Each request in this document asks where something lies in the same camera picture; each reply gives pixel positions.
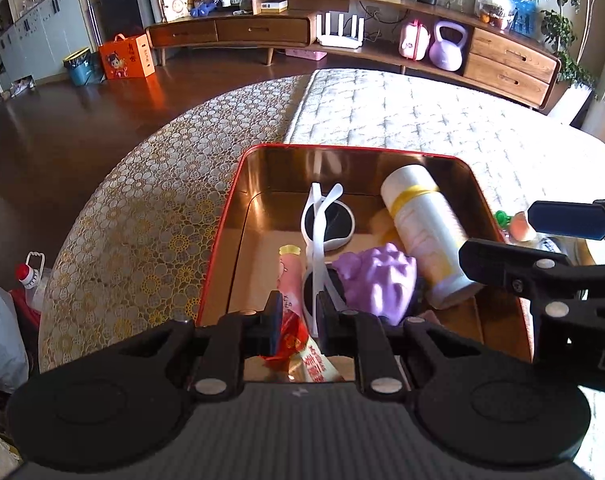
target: white bottle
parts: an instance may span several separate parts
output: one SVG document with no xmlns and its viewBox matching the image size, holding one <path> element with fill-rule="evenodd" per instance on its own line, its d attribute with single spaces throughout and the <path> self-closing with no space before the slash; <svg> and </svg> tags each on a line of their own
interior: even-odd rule
<svg viewBox="0 0 605 480">
<path fill-rule="evenodd" d="M 29 265 L 31 256 L 40 256 L 40 269 L 35 269 Z M 26 304 L 38 312 L 42 312 L 44 303 L 44 292 L 49 282 L 52 270 L 44 266 L 44 254 L 29 253 L 24 264 L 18 264 L 16 267 L 16 278 L 25 287 Z"/>
<path fill-rule="evenodd" d="M 475 296 L 483 285 L 466 277 L 458 259 L 467 234 L 427 169 L 399 168 L 382 183 L 380 194 L 407 254 L 426 278 L 429 304 L 447 308 Z"/>
</svg>

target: white mattress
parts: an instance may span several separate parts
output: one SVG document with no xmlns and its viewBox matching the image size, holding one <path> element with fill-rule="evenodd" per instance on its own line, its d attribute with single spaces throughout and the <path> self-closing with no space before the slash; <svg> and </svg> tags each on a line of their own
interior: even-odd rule
<svg viewBox="0 0 605 480">
<path fill-rule="evenodd" d="M 319 70 L 285 138 L 454 155 L 473 169 L 493 211 L 536 200 L 605 198 L 605 145 L 482 92 L 412 76 Z M 605 394 L 585 390 L 591 427 L 576 463 L 605 480 Z"/>
</svg>

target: orange gift box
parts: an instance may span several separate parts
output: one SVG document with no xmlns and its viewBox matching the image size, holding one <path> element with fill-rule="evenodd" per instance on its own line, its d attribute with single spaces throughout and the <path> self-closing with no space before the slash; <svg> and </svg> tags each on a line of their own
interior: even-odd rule
<svg viewBox="0 0 605 480">
<path fill-rule="evenodd" d="M 125 38 L 118 34 L 113 41 L 98 47 L 107 79 L 147 77 L 156 72 L 147 35 Z"/>
</svg>

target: cabinet drawer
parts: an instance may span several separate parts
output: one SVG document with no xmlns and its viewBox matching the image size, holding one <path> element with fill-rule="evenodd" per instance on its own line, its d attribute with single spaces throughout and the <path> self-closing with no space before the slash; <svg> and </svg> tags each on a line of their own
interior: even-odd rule
<svg viewBox="0 0 605 480">
<path fill-rule="evenodd" d="M 510 66 L 545 83 L 551 82 L 556 69 L 554 59 L 481 28 L 476 28 L 473 32 L 470 52 Z"/>
<path fill-rule="evenodd" d="M 549 88 L 548 84 L 539 79 L 476 54 L 469 54 L 464 77 L 505 91 L 534 105 L 542 104 Z"/>
<path fill-rule="evenodd" d="M 180 46 L 198 43 L 215 43 L 218 40 L 214 20 L 200 22 L 185 20 L 178 23 L 166 23 L 150 27 L 151 46 Z"/>
<path fill-rule="evenodd" d="M 218 41 L 259 41 L 308 45 L 311 43 L 309 20 L 301 18 L 242 18 L 216 20 Z"/>
</svg>

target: trash can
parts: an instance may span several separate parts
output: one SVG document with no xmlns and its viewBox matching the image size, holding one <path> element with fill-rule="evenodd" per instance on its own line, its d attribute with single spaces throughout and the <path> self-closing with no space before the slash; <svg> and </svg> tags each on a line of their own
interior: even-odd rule
<svg viewBox="0 0 605 480">
<path fill-rule="evenodd" d="M 75 86 L 84 86 L 91 79 L 94 71 L 91 62 L 91 50 L 89 47 L 83 48 L 67 56 L 62 60 L 62 64 L 67 69 L 69 77 Z"/>
</svg>

